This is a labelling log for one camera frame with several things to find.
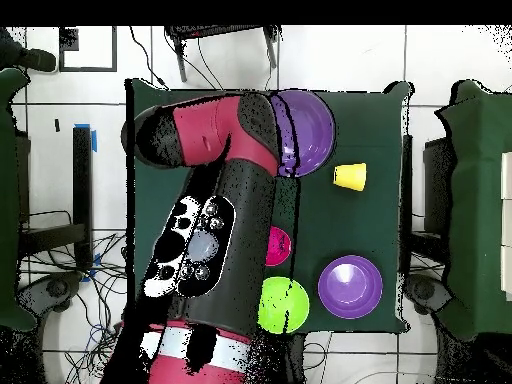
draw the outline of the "green bowl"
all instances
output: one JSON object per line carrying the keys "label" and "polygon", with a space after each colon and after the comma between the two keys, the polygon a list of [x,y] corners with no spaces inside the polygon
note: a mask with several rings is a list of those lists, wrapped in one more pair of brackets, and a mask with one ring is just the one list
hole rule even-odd
{"label": "green bowl", "polygon": [[[309,297],[295,280],[270,277],[263,281],[258,324],[272,334],[293,333],[309,314]],[[286,316],[288,323],[285,329]]]}

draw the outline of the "floor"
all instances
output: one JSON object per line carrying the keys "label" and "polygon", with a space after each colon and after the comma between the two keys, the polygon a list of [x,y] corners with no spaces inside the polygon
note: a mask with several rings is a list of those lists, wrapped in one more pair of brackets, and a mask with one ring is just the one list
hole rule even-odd
{"label": "floor", "polygon": [[[164,40],[163,27],[134,27],[134,35],[148,59],[134,43],[129,27],[117,31],[117,72],[29,71],[31,83],[14,98],[18,126],[32,140],[31,211],[72,210],[72,127],[88,123],[97,131],[93,153],[94,238],[126,228],[126,168],[119,140],[125,119],[125,78],[156,82],[148,70],[169,88],[207,88],[208,83],[190,65],[188,82],[180,80],[174,53]],[[58,54],[57,28],[12,28],[28,48]],[[66,66],[111,66],[110,27],[79,27],[80,50],[65,53]],[[503,91],[512,85],[507,30],[466,26],[283,26],[278,71],[270,73],[261,30],[249,30],[201,40],[201,51],[224,88],[270,89],[291,87],[332,91],[380,92],[391,82],[414,84],[409,111],[413,147],[414,229],[422,229],[424,212],[422,150],[424,143],[445,135],[434,111],[446,105],[452,85],[466,78]],[[215,85],[196,42],[189,41],[186,57]],[[56,132],[55,119],[60,131]],[[65,223],[62,214],[33,217],[32,226]],[[122,265],[120,248],[108,262]],[[100,244],[95,253],[101,253]],[[31,271],[46,266],[24,263]],[[23,284],[34,274],[24,274]],[[98,322],[97,294],[90,282],[81,283],[90,321]],[[122,293],[125,282],[116,283]],[[125,296],[109,298],[113,321],[120,319]],[[314,333],[304,354],[308,384],[432,384],[436,368],[436,337],[432,320],[414,312],[404,300],[403,318],[411,329],[394,334]],[[69,310],[52,314],[44,339],[44,359],[50,384],[64,384],[71,365],[65,351],[78,357],[90,339],[84,305],[74,299]],[[324,361],[323,349],[328,351]]]}

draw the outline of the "table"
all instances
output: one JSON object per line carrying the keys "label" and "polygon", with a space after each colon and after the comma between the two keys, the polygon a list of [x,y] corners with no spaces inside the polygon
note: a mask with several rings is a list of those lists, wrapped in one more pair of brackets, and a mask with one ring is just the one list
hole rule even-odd
{"label": "table", "polygon": [[454,299],[438,317],[461,340],[512,334],[512,302],[500,287],[501,154],[512,151],[512,96],[470,80],[454,88],[450,105],[438,111],[457,156],[446,277]]}
{"label": "table", "polygon": [[[154,89],[132,80],[135,116],[157,105],[211,94],[212,90]],[[384,93],[315,92],[330,107],[336,124],[336,147],[326,164],[300,179],[301,196],[297,240],[296,279],[308,292],[310,314],[301,333],[366,331],[398,333],[405,324],[397,317],[397,260],[399,256],[399,195],[402,153],[401,109],[409,84],[392,84]],[[334,166],[365,162],[363,192],[332,184]],[[135,258],[140,289],[155,240],[181,191],[188,170],[159,170],[135,159]],[[297,189],[295,180],[277,178],[273,225],[293,234]],[[379,305],[367,316],[344,320],[331,315],[318,298],[321,271],[335,258],[361,255],[371,260],[383,278]],[[266,276],[290,272],[290,258],[267,268]]]}

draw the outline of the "black cable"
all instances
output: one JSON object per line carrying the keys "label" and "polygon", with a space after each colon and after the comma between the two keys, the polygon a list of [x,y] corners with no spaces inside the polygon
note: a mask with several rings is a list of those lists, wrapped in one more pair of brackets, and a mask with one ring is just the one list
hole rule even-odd
{"label": "black cable", "polygon": [[68,216],[69,223],[71,224],[71,215],[68,211],[60,210],[60,211],[48,211],[48,212],[37,212],[37,213],[31,213],[29,216],[37,216],[37,215],[48,215],[50,213],[65,213]]}
{"label": "black cable", "polygon": [[82,305],[84,305],[84,308],[85,308],[85,319],[87,320],[87,323],[94,328],[94,324],[91,323],[91,320],[89,319],[89,313],[88,313],[88,308],[87,308],[87,304],[85,303],[85,301],[82,299],[82,296],[80,296],[78,293],[76,294],[76,297],[78,297],[80,299],[80,302],[82,302]]}
{"label": "black cable", "polygon": [[[113,239],[114,239],[114,236],[115,234],[113,234],[111,237],[106,237],[105,239],[109,239],[109,243],[107,244],[107,248],[105,249],[105,252],[103,253],[103,255],[108,252],[109,250],[111,250],[123,237],[120,237],[118,238],[114,243],[112,243]],[[34,255],[34,257],[38,260],[38,262],[36,263],[40,263],[40,264],[44,264],[44,265],[53,265],[53,266],[56,266],[58,268],[61,268],[61,269],[65,269],[65,270],[76,270],[76,267],[70,267],[70,266],[65,266],[65,265],[62,265],[62,263],[59,263],[55,260],[55,258],[53,257],[52,255],[52,252],[51,251],[48,251],[48,256],[50,257],[52,263],[48,263],[46,261],[43,261],[41,258],[37,257],[36,255]],[[65,254],[65,255],[69,255],[71,256],[73,259],[74,257],[71,255],[71,253],[68,251],[68,253],[65,253],[65,252],[59,252],[59,253],[62,253],[62,254]],[[118,269],[120,267],[103,267],[103,268],[107,268],[107,269]],[[91,274],[91,270],[87,270],[87,271],[84,271],[84,274],[87,275],[92,281],[93,281],[93,284],[94,284],[94,287],[95,287],[95,290],[96,290],[96,293],[98,294],[98,309],[99,309],[99,318],[100,318],[100,325],[106,329],[106,331],[110,331],[109,330],[109,327],[110,327],[110,324],[111,324],[111,318],[112,318],[112,313],[110,311],[110,307],[108,306],[107,302],[106,302],[106,297],[103,298],[102,294],[101,294],[101,291],[103,288],[107,287],[108,288],[108,291],[107,291],[107,295],[110,293],[110,292],[114,292],[114,293],[118,293],[118,294],[125,294],[125,293],[122,293],[122,292],[117,292],[115,290],[113,290],[113,285],[115,284],[115,282],[117,281],[118,278],[126,278],[124,273],[120,273],[118,272],[118,275],[112,275],[108,272],[106,272],[103,268],[99,268],[98,269],[98,272],[105,272],[106,274],[109,275],[109,278],[107,279],[106,283],[108,283],[108,281],[111,279],[111,278],[115,278],[114,281],[112,282],[112,284],[110,285],[110,287],[108,287],[106,285],[106,283],[101,283],[100,281],[98,281],[92,274]],[[86,319],[87,319],[87,322],[89,323],[89,325],[92,325],[92,323],[90,322],[89,320],[89,317],[88,317],[88,313],[87,313],[87,305],[85,304],[84,300],[79,296],[82,304],[84,305],[84,307],[86,308]],[[106,325],[102,325],[101,323],[101,304],[103,304],[103,310],[104,310],[104,314],[105,314],[105,319],[106,319]]]}
{"label": "black cable", "polygon": [[270,78],[272,78],[272,62],[270,62],[270,55],[268,54],[268,49],[267,49],[267,57],[268,57],[268,63],[270,64],[270,75],[268,76],[267,83],[265,84],[265,91],[267,91],[268,83],[270,81]]}
{"label": "black cable", "polygon": [[222,84],[219,82],[219,80],[217,79],[217,77],[215,75],[213,75],[213,72],[212,70],[210,69],[210,67],[206,64],[206,60],[204,60],[204,57],[203,57],[203,52],[201,51],[201,44],[199,44],[199,38],[197,39],[197,47],[199,47],[199,54],[201,55],[201,59],[203,59],[203,63],[204,63],[204,66],[206,66],[206,69],[208,69],[208,71],[210,72],[210,74],[212,74],[212,77],[215,81],[217,81],[217,84],[219,84],[219,87],[221,90],[224,90],[224,88],[222,87]]}
{"label": "black cable", "polygon": [[[167,40],[167,34],[166,34],[166,32],[165,32],[165,28],[164,28],[164,39],[165,39],[165,42],[167,43],[167,45],[170,47],[170,49],[174,52],[174,54],[175,54],[176,56],[178,56],[178,53],[176,53],[176,50],[174,50],[174,49],[173,49],[173,47],[172,47],[172,46],[171,46],[171,44],[169,43],[169,40]],[[202,76],[202,77],[203,77],[203,78],[208,82],[208,84],[210,84],[210,85],[211,85],[211,87],[212,87],[214,90],[217,90],[217,88],[215,88],[215,86],[210,82],[210,80],[209,80],[208,78],[206,78],[206,77],[204,76],[204,74],[203,74],[199,69],[197,69],[197,68],[196,68],[194,65],[192,65],[192,64],[191,64],[187,59],[185,59],[185,57],[184,57],[184,56],[183,56],[183,60],[184,60],[185,62],[187,62],[190,66],[192,66],[192,68],[194,68],[194,69],[195,69],[195,70],[196,70],[196,71],[197,71],[197,72],[198,72],[198,73],[199,73],[199,74],[200,74],[200,75],[201,75],[201,76]]]}
{"label": "black cable", "polygon": [[[429,264],[427,264],[427,263],[426,263],[423,259],[421,259],[418,255],[416,255],[415,253],[411,253],[411,254],[412,254],[412,256],[414,256],[416,259],[418,259],[421,263],[425,264],[425,266],[426,266],[427,268],[432,268]],[[441,274],[439,274],[437,271],[435,271],[435,270],[433,270],[433,269],[432,269],[432,272],[434,272],[435,274],[437,274],[437,275],[439,276],[439,278],[443,278],[443,277],[442,277],[442,275],[441,275]]]}
{"label": "black cable", "polygon": [[128,28],[130,28],[130,32],[132,34],[133,41],[141,47],[141,49],[144,51],[144,54],[146,55],[146,65],[147,65],[147,67],[149,69],[149,72],[151,72],[151,74],[156,78],[156,80],[160,83],[160,85],[164,86],[167,90],[169,90],[169,87],[167,87],[167,85],[165,85],[164,80],[162,78],[159,78],[153,72],[153,70],[151,69],[151,66],[149,66],[149,55],[148,55],[148,52],[146,51],[146,48],[135,39],[135,35],[133,34],[133,28],[131,26],[129,26]]}
{"label": "black cable", "polygon": [[[71,366],[73,367],[71,370],[69,370],[69,373],[68,373],[68,376],[66,377],[66,382],[65,384],[74,384],[75,383],[75,380],[78,379],[78,383],[79,384],[82,384],[82,380],[80,380],[80,370],[82,369],[81,368],[81,365],[78,365],[78,362],[75,362],[73,360],[73,358],[71,357],[71,355],[69,354],[69,352],[64,352],[64,357],[66,358],[66,360],[71,364]],[[70,381],[69,378],[71,377],[71,372],[73,371],[73,369],[75,370],[75,376],[73,377],[73,379]]]}
{"label": "black cable", "polygon": [[304,368],[304,371],[307,371],[307,370],[312,370],[313,368],[317,368],[319,367],[320,365],[322,365],[324,363],[324,361],[327,359],[327,352],[325,350],[325,348],[320,344],[320,343],[307,343],[306,345],[304,345],[304,350],[306,349],[307,346],[309,345],[317,345],[317,346],[320,346],[320,348],[322,349],[323,351],[323,356],[322,356],[322,360],[316,364],[316,365],[313,365],[311,367],[307,367],[307,368]]}

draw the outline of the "purple bowl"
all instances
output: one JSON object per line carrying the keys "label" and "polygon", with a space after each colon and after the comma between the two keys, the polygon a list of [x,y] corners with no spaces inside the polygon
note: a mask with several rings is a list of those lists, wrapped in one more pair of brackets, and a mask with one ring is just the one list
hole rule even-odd
{"label": "purple bowl", "polygon": [[296,166],[294,131],[300,159],[295,177],[317,170],[328,159],[334,146],[334,119],[330,109],[317,95],[304,90],[280,91],[270,100],[281,134],[279,175],[292,176]]}
{"label": "purple bowl", "polygon": [[382,296],[382,277],[368,259],[343,256],[322,271],[318,295],[325,308],[340,318],[369,314]]}

